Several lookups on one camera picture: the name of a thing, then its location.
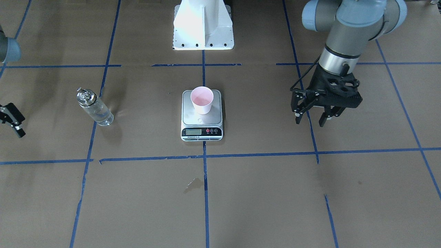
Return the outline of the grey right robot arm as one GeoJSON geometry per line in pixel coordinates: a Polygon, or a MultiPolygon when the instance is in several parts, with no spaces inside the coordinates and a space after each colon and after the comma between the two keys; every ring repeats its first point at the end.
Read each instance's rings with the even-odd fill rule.
{"type": "MultiPolygon", "coordinates": [[[[17,40],[6,36],[3,27],[0,27],[1,63],[15,62],[20,60],[20,58],[21,49],[17,40]]],[[[0,120],[2,124],[8,124],[11,126],[19,138],[26,135],[22,128],[22,123],[25,121],[25,117],[13,103],[0,106],[0,120]]]]}

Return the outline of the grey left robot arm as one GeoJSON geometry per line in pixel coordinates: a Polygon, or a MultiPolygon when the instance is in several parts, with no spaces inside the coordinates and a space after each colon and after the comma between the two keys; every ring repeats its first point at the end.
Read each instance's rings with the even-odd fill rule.
{"type": "Polygon", "coordinates": [[[396,30],[406,19],[404,0],[311,0],[304,6],[302,24],[307,30],[328,32],[324,49],[310,69],[309,86],[302,90],[294,84],[291,109],[299,124],[313,107],[324,108],[319,119],[339,117],[347,108],[362,102],[360,82],[354,69],[371,40],[396,30]]]}

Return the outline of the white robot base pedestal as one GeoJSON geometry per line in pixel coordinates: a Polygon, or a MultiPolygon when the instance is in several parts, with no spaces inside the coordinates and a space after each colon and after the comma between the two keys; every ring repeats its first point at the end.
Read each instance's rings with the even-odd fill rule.
{"type": "Polygon", "coordinates": [[[174,8],[173,49],[233,49],[231,6],[223,0],[182,0],[174,8]]]}

